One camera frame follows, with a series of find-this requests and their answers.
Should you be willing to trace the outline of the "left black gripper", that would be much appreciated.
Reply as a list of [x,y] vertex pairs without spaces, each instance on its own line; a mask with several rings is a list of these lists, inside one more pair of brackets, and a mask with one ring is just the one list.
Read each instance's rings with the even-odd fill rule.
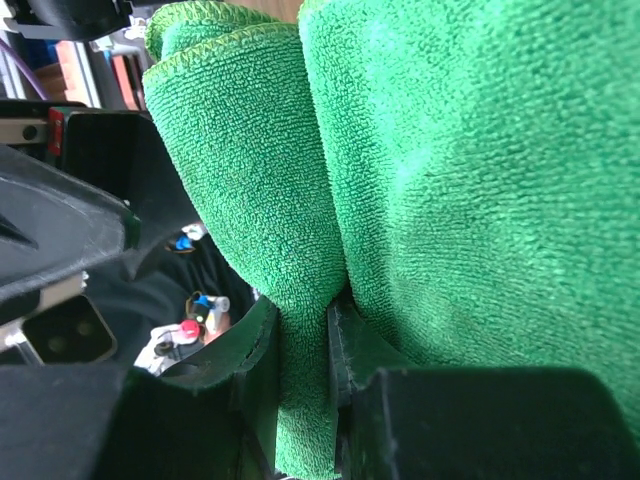
[[121,271],[142,278],[168,240],[199,220],[147,112],[3,99],[1,128],[1,140],[27,154],[1,147],[3,301],[115,259],[138,240]]

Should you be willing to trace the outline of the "green towel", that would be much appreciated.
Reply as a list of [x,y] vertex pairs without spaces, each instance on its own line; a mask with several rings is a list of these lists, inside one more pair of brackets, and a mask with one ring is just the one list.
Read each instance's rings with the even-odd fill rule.
[[639,427],[639,5],[214,1],[146,29],[146,104],[282,312],[276,466],[333,475],[326,309],[419,364],[585,368]]

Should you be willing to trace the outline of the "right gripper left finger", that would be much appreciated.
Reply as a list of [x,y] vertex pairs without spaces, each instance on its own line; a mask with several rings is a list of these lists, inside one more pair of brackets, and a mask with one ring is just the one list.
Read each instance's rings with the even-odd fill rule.
[[5,479],[269,479],[278,404],[277,308],[153,376],[116,364],[5,365]]

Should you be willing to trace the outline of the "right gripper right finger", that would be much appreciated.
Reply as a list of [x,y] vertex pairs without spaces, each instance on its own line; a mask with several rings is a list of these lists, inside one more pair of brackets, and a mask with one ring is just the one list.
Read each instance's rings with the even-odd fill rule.
[[349,302],[327,312],[345,479],[635,479],[639,451],[592,374],[420,368]]

